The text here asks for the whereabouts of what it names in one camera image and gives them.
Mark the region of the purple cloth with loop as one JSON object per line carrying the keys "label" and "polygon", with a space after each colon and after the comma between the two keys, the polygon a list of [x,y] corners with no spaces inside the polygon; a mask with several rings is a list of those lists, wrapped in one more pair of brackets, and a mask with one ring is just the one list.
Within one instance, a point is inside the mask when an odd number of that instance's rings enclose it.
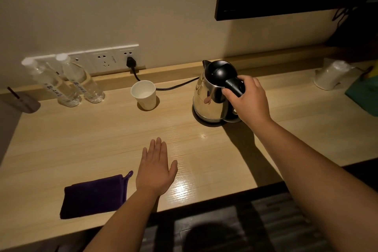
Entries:
{"label": "purple cloth with loop", "polygon": [[64,188],[60,219],[68,220],[118,210],[126,201],[131,170],[93,181],[76,183]]}

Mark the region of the white ceramic mug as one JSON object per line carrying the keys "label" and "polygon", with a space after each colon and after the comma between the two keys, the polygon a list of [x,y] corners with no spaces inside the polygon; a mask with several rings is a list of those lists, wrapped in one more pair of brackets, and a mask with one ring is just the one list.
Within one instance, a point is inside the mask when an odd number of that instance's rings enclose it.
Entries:
{"label": "white ceramic mug", "polygon": [[313,83],[322,90],[331,91],[354,68],[346,61],[324,58],[323,67],[315,71]]}

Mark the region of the white paper cup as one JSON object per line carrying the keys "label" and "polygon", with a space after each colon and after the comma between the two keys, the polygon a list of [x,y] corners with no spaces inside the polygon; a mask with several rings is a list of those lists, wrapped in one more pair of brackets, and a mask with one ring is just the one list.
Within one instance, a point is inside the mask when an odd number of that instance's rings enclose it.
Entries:
{"label": "white paper cup", "polygon": [[136,82],[132,86],[130,93],[146,111],[153,110],[157,105],[156,87],[151,81],[142,80]]}

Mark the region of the steel electric kettle black lid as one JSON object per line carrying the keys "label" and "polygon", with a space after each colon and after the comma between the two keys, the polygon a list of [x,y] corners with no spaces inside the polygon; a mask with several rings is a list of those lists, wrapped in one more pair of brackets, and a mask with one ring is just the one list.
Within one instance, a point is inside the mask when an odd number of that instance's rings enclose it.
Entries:
{"label": "steel electric kettle black lid", "polygon": [[224,60],[203,60],[202,64],[204,71],[197,81],[193,96],[192,109],[195,115],[211,125],[239,122],[236,110],[222,93],[223,88],[229,89],[237,97],[245,93],[244,82],[238,78],[237,70]]}

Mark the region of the clear cup with straw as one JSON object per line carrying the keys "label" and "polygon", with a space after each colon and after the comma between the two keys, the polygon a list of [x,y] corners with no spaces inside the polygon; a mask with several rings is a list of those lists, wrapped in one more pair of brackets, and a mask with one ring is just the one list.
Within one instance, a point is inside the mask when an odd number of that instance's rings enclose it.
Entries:
{"label": "clear cup with straw", "polygon": [[40,109],[40,102],[31,97],[30,95],[21,91],[15,92],[10,87],[7,87],[7,90],[12,95],[11,100],[8,101],[7,104],[12,106],[13,108],[28,114],[34,113]]}

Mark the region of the person's left forearm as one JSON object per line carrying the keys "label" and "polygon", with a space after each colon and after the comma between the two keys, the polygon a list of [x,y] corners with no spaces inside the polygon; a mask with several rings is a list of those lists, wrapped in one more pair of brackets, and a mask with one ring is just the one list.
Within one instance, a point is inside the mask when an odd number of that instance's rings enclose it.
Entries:
{"label": "person's left forearm", "polygon": [[161,190],[138,188],[86,246],[83,252],[138,252],[147,221]]}

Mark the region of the person's left hand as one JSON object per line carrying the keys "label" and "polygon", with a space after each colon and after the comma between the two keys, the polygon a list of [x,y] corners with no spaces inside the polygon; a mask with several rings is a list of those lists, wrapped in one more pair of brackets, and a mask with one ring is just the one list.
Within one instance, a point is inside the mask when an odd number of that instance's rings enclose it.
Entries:
{"label": "person's left hand", "polygon": [[166,142],[162,141],[160,163],[155,162],[155,141],[150,141],[148,148],[148,163],[141,169],[141,163],[136,177],[136,190],[152,193],[159,197],[167,192],[174,180],[168,179],[168,149]]}

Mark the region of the green cloth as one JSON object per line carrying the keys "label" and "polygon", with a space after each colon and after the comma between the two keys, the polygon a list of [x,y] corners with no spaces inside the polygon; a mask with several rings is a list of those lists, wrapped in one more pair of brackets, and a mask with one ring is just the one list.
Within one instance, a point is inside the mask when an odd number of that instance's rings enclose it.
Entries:
{"label": "green cloth", "polygon": [[363,72],[345,95],[371,116],[378,117],[378,62]]}

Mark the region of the person's right forearm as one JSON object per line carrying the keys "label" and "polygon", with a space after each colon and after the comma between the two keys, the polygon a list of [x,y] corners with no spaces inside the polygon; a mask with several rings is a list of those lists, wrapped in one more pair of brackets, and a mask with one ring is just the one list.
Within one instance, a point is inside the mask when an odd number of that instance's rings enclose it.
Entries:
{"label": "person's right forearm", "polygon": [[378,193],[272,120],[248,124],[296,204],[338,252],[378,252]]}

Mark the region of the person's right hand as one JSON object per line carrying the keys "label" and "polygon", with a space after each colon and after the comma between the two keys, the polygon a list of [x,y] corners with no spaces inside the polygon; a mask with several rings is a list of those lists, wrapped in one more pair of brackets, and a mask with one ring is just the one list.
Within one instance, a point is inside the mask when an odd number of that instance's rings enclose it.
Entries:
{"label": "person's right hand", "polygon": [[239,75],[244,82],[245,92],[237,97],[237,104],[231,104],[239,118],[256,134],[272,123],[265,90],[259,80],[247,75]]}

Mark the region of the clear plastic water bottle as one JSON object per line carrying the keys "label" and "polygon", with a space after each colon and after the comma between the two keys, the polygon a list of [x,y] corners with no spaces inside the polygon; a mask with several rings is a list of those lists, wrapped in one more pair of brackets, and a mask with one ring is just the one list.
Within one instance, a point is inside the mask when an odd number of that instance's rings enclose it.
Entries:
{"label": "clear plastic water bottle", "polygon": [[97,104],[105,99],[105,93],[93,80],[91,75],[68,54],[57,54],[55,59],[60,63],[67,79],[74,85],[84,99]]}
{"label": "clear plastic water bottle", "polygon": [[33,58],[25,58],[21,64],[38,84],[54,95],[59,104],[76,107],[81,103],[80,95],[71,89],[49,65]]}

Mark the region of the black kettle base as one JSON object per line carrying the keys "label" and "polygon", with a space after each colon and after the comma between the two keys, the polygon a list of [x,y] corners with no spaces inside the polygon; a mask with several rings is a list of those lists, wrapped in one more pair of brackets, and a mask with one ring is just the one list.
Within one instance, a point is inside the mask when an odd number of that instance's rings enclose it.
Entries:
{"label": "black kettle base", "polygon": [[201,119],[197,114],[196,114],[196,111],[194,109],[194,106],[192,106],[192,115],[193,117],[195,118],[195,120],[203,125],[203,126],[207,126],[207,127],[221,127],[221,126],[224,126],[226,124],[231,124],[231,123],[239,123],[241,122],[241,119],[237,118],[237,119],[234,119],[232,120],[231,122],[229,121],[224,121],[224,120],[220,120],[218,122],[208,122],[208,121],[205,121],[203,119]]}

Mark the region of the white wall socket panel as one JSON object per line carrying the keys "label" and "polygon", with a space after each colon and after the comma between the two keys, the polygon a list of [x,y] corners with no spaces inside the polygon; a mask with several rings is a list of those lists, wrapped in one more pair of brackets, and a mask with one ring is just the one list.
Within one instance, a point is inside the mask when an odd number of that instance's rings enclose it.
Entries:
{"label": "white wall socket panel", "polygon": [[139,44],[132,44],[70,52],[68,55],[73,62],[81,65],[91,76],[101,76],[130,71],[126,65],[128,57],[132,57],[136,61],[137,68],[145,69],[145,63],[140,58],[140,53]]}

